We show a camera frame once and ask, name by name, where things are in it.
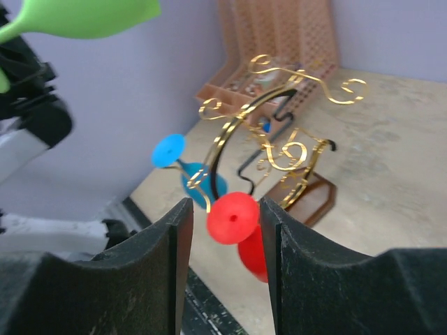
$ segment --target black metal bracket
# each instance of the black metal bracket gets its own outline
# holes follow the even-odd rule
[[[0,26],[8,24],[8,11],[0,5]],[[10,81],[10,90],[0,94],[0,120],[19,118],[16,126],[33,133],[49,148],[72,131],[66,104],[48,84],[56,78],[51,65],[39,60],[22,37],[0,45],[0,68]]]

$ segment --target red suction cup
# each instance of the red suction cup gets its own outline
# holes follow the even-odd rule
[[[250,195],[233,192],[219,198],[207,217],[211,237],[222,244],[244,241],[259,225],[259,206]]]
[[[258,225],[250,237],[237,245],[239,257],[245,267],[264,283],[268,283],[267,265],[265,263],[263,236]]]

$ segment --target wooden base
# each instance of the wooden base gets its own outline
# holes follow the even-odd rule
[[[291,188],[299,182],[300,178],[297,174],[304,170],[305,167],[302,167],[294,172],[289,172],[286,175],[286,180],[273,186],[265,196],[280,203]],[[313,227],[334,207],[336,195],[337,187],[321,175],[314,173],[305,191],[294,204],[286,208],[286,211],[306,226]]]

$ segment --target pegboard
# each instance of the pegboard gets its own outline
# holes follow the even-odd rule
[[[221,30],[226,44],[225,66],[199,91],[196,98],[222,101],[222,114],[236,113],[264,91],[287,81],[290,75],[276,73],[266,84],[261,75],[247,70],[251,59],[269,54],[272,66],[305,69],[328,80],[339,68],[337,42],[330,0],[215,0],[219,3]],[[303,80],[285,112],[299,114],[320,90],[317,82]],[[279,102],[266,103],[250,116],[271,119]],[[271,131],[281,123],[271,119]]]

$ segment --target green silicone head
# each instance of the green silicone head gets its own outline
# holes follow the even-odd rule
[[[26,32],[104,38],[159,16],[159,0],[23,0],[19,15],[0,28],[0,44]],[[0,93],[9,90],[0,70]]]

